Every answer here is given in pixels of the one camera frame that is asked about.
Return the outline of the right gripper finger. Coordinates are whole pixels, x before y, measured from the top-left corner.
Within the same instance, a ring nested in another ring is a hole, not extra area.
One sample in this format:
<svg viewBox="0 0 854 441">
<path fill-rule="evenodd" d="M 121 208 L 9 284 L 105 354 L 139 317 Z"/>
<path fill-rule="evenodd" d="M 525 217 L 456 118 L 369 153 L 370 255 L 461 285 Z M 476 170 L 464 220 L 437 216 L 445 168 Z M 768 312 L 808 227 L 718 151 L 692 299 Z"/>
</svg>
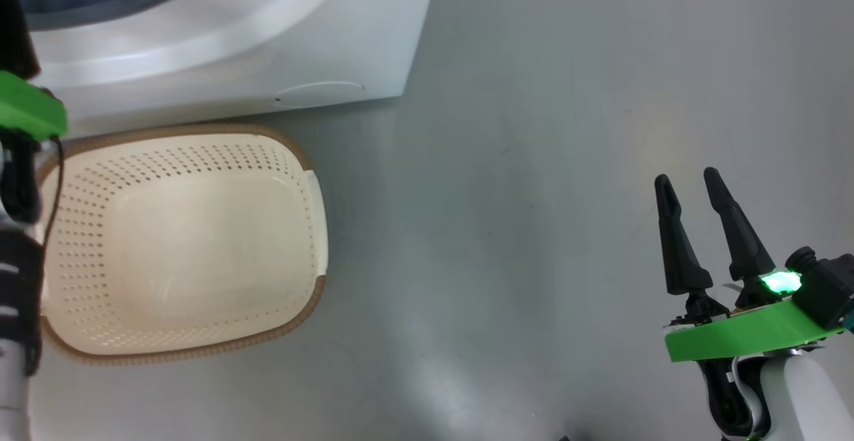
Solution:
<svg viewBox="0 0 854 441">
<path fill-rule="evenodd" d="M 720 171 L 707 167 L 703 173 L 711 207 L 720 217 L 730 253 L 729 273 L 732 280 L 762 277 L 777 265 L 751 225 L 741 205 L 732 196 Z"/>
<path fill-rule="evenodd" d="M 681 223 L 681 204 L 670 178 L 660 174 L 654 179 L 654 189 L 667 292 L 679 296 L 710 289 L 713 279 L 699 264 Z"/>
</svg>

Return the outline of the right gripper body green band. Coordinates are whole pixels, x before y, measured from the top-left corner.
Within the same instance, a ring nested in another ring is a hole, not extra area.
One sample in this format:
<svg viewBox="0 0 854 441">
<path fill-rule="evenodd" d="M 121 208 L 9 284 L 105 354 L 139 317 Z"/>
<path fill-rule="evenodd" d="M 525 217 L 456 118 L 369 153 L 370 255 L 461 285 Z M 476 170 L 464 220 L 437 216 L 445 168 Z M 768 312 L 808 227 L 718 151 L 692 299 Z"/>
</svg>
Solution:
<svg viewBox="0 0 854 441">
<path fill-rule="evenodd" d="M 801 286 L 799 274 L 778 271 L 762 277 L 783 301 L 753 308 L 701 326 L 666 328 L 664 342 L 671 362 L 759 355 L 769 351 L 806 346 L 842 334 L 844 328 L 821 329 L 793 302 Z"/>
</svg>

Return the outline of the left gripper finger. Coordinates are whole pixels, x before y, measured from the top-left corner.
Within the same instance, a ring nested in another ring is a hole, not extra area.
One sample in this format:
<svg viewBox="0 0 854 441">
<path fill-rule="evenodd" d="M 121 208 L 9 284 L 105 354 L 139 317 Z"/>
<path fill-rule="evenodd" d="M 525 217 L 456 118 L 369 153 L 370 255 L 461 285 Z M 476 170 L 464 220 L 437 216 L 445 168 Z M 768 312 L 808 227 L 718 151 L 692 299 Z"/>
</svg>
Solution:
<svg viewBox="0 0 854 441">
<path fill-rule="evenodd" d="M 27 81 L 40 71 L 19 0 L 0 0 L 0 72 L 9 72 Z"/>
</svg>

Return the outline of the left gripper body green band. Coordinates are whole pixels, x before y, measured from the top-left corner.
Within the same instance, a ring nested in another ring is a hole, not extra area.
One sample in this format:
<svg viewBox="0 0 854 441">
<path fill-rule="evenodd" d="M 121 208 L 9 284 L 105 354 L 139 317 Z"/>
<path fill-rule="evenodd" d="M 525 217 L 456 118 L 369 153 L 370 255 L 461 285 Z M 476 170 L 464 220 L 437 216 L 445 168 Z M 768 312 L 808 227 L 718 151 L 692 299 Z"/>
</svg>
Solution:
<svg viewBox="0 0 854 441">
<path fill-rule="evenodd" d="M 0 129 L 20 131 L 34 140 L 62 138 L 68 132 L 67 111 L 51 94 L 0 72 Z"/>
</svg>

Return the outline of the cream perforated laundry basket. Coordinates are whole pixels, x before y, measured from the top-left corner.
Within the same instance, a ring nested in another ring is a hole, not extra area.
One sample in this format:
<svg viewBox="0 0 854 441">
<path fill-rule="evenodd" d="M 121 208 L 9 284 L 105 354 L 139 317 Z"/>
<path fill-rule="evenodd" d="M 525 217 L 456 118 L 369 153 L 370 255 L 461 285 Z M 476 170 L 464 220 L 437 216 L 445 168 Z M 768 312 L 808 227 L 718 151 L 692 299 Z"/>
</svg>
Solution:
<svg viewBox="0 0 854 441">
<path fill-rule="evenodd" d="M 318 176 L 258 125 L 187 125 L 67 147 L 37 168 L 47 244 L 40 331 L 64 356 L 134 365 L 275 340 L 322 298 Z"/>
</svg>

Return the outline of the white washing machine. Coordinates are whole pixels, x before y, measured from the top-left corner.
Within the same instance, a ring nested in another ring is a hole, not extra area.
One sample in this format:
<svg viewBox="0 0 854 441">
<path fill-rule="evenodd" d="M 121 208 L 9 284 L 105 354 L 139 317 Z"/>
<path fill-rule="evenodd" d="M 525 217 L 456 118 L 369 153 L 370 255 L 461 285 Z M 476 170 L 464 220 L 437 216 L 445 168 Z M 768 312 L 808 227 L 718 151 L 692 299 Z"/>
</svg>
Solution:
<svg viewBox="0 0 854 441">
<path fill-rule="evenodd" d="M 73 137 L 283 111 L 303 83 L 397 97 L 430 0 L 19 0 Z"/>
</svg>

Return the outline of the round white filter cover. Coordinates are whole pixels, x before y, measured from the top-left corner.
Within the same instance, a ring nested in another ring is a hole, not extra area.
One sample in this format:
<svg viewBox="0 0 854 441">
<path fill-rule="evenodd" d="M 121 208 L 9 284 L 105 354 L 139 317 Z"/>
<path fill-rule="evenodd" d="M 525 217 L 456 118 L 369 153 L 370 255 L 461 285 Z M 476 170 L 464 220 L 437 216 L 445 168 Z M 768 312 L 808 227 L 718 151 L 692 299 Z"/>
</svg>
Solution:
<svg viewBox="0 0 854 441">
<path fill-rule="evenodd" d="M 348 81 L 321 81 L 303 83 L 274 94 L 272 101 L 283 109 L 311 109 L 359 101 L 365 95 L 365 86 Z"/>
</svg>

